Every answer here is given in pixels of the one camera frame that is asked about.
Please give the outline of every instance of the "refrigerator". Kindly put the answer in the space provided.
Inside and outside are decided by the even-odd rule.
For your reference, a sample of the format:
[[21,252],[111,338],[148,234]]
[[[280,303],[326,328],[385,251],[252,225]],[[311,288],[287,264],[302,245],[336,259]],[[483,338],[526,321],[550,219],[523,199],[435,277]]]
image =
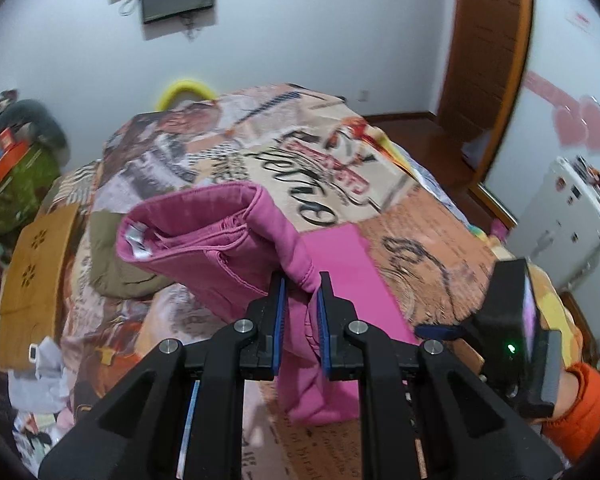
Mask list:
[[571,289],[600,352],[600,194],[568,160],[550,164],[505,247],[541,267],[558,292]]

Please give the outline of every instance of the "pink fabric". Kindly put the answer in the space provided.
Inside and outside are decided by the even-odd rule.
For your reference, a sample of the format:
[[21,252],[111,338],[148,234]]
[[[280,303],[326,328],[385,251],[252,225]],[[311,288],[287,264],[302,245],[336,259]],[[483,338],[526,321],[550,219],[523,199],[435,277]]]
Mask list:
[[[136,222],[147,226],[144,245],[152,250],[152,256],[141,260],[125,238]],[[116,249],[124,261],[185,285],[225,322],[241,318],[251,301],[266,295],[272,272],[282,267],[297,286],[289,288],[278,392],[280,404],[297,424],[358,416],[357,383],[330,383],[318,362],[318,270],[330,273],[334,293],[351,300],[360,319],[394,339],[416,342],[354,225],[301,238],[269,193],[251,182],[147,200],[121,222]]]
[[72,427],[75,426],[74,414],[69,408],[65,408],[60,413],[58,413],[58,418],[56,418],[56,426],[58,427],[58,429],[65,432],[69,431]]
[[[148,228],[144,244],[153,256],[134,257],[125,233]],[[312,293],[320,275],[296,229],[269,193],[251,182],[187,189],[142,202],[123,219],[116,250],[122,260],[173,278],[225,322],[242,317],[266,295],[279,269]]]
[[[389,337],[417,344],[400,308],[368,257],[368,242],[353,224],[309,232],[302,236],[314,266],[326,270],[333,292],[352,301],[359,319],[384,330]],[[305,333],[314,346],[317,338],[315,299],[305,319]],[[293,332],[299,326],[292,325]],[[280,367],[278,393],[283,409],[296,424],[319,426],[357,418],[357,381],[331,383],[324,379],[317,362],[285,352]]]

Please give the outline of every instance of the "yellow ring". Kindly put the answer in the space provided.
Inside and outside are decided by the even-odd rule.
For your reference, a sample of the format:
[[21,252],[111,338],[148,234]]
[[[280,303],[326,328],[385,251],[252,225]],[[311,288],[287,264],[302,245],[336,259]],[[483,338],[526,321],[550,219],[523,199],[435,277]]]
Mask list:
[[205,101],[212,101],[213,99],[218,98],[218,94],[216,94],[211,88],[209,88],[204,83],[199,81],[190,81],[183,79],[181,81],[177,81],[160,97],[158,101],[157,111],[163,112],[169,109],[169,105],[174,101],[177,95],[181,92],[192,92],[193,94],[199,95]]

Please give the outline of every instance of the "door frame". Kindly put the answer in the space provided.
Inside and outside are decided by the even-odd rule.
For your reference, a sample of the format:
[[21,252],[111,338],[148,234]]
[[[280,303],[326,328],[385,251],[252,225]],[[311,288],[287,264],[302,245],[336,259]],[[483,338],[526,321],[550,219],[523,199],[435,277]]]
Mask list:
[[[445,85],[440,99],[442,109],[450,94],[450,76],[452,67],[460,63],[460,37],[462,24],[466,21],[462,16],[462,1],[456,0],[456,19],[454,23],[454,36],[451,43],[449,54],[449,63],[446,70]],[[499,218],[504,225],[512,228],[516,225],[516,219],[500,203],[486,190],[483,186],[483,181],[487,173],[491,169],[491,165],[498,153],[498,149],[502,143],[502,139],[506,133],[507,125],[511,118],[513,108],[520,91],[522,79],[525,73],[526,56],[528,54],[529,39],[531,37],[531,29],[533,24],[533,7],[534,0],[520,0],[520,15],[518,19],[518,28],[516,30],[516,44],[513,49],[513,60],[511,70],[507,78],[507,84],[502,97],[502,104],[498,110],[496,121],[491,132],[491,139],[482,154],[482,158],[475,171],[474,179],[472,180],[469,191],[474,195],[485,207],[487,207],[494,215]]]

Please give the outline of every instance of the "pink heart decoration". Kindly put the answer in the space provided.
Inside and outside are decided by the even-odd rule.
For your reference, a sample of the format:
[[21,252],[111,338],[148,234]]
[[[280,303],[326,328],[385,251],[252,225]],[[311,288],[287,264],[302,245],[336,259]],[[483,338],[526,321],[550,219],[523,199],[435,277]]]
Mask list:
[[566,106],[554,108],[554,129],[561,146],[577,146],[587,139],[587,125],[578,112]]
[[587,125],[587,148],[591,152],[600,152],[600,105],[592,97],[580,100],[580,115]]

